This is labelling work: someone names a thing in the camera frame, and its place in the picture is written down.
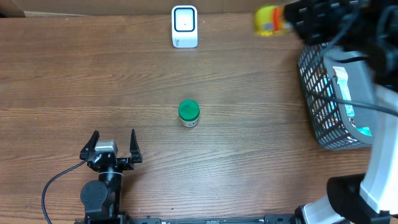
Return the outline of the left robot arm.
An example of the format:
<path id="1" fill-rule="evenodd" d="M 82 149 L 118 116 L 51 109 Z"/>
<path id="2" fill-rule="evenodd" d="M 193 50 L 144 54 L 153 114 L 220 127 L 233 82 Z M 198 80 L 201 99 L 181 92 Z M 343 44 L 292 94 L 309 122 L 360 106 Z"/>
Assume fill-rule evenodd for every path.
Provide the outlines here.
<path id="1" fill-rule="evenodd" d="M 123 172 L 133 170 L 132 157 L 118 157 L 113 140 L 102 141 L 98 131 L 80 151 L 80 159 L 98 173 L 98 178 L 87 182 L 80 193 L 85 215 L 90 223 L 121 221 L 126 214 L 120 211 Z"/>

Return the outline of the yellow liquid bottle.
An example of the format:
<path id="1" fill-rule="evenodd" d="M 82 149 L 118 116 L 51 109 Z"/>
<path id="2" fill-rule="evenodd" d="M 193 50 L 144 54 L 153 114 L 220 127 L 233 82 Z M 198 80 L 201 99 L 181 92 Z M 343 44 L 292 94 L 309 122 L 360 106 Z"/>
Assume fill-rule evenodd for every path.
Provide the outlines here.
<path id="1" fill-rule="evenodd" d="M 291 23 L 285 20 L 285 7 L 266 5 L 258 9 L 254 15 L 256 33 L 261 36 L 283 35 L 292 30 Z"/>

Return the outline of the teal snack package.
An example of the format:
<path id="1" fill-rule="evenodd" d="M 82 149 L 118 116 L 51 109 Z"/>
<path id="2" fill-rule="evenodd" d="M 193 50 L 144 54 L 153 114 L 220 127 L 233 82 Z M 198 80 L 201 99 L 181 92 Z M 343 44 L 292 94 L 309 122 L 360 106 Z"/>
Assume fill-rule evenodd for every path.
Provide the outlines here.
<path id="1" fill-rule="evenodd" d="M 335 71 L 335 76 L 336 76 L 336 83 L 338 84 L 341 95 L 343 100 L 345 101 L 351 101 L 351 94 L 349 92 L 349 87 L 348 87 L 348 73 L 345 70 L 344 67 L 336 67 L 333 66 L 333 69 Z M 354 107 L 353 105 L 347 105 L 345 104 L 345 110 L 346 110 L 346 115 L 351 123 L 351 125 L 356 128 L 361 134 L 365 136 L 371 137 L 371 131 L 369 127 L 362 127 L 362 128 L 357 128 L 355 123 L 354 123 Z"/>

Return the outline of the green lid white jar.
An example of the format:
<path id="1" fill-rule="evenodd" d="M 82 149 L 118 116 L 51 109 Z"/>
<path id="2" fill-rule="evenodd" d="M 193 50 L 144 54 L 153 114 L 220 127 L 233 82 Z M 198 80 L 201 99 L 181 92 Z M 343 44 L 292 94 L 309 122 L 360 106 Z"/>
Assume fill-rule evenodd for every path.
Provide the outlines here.
<path id="1" fill-rule="evenodd" d="M 178 107 L 178 115 L 185 127 L 195 127 L 200 120 L 200 107 L 194 100 L 184 100 Z"/>

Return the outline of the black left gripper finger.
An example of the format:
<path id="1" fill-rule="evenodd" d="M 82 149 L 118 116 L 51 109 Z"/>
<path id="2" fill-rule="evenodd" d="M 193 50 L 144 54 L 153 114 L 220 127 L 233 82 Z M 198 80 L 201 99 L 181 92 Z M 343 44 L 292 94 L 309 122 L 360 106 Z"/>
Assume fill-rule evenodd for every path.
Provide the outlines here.
<path id="1" fill-rule="evenodd" d="M 132 129 L 131 131 L 129 152 L 131 153 L 133 163 L 142 163 L 142 154 L 137 143 L 135 129 Z"/>
<path id="2" fill-rule="evenodd" d="M 87 159 L 91 152 L 95 150 L 96 143 L 100 138 L 99 131 L 95 130 L 90 140 L 85 144 L 85 146 L 80 151 L 80 159 Z"/>

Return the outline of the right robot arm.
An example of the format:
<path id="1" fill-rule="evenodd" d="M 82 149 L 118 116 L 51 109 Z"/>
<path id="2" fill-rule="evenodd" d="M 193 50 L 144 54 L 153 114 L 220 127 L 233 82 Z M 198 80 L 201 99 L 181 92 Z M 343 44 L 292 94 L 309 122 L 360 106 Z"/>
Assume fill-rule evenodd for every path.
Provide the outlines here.
<path id="1" fill-rule="evenodd" d="M 294 28 L 307 41 L 298 61 L 300 82 L 313 132 L 328 149 L 370 144 L 376 132 L 379 107 L 364 59 L 333 48 L 367 11 L 365 1 L 298 1 L 264 6 L 254 16 L 260 35 Z"/>

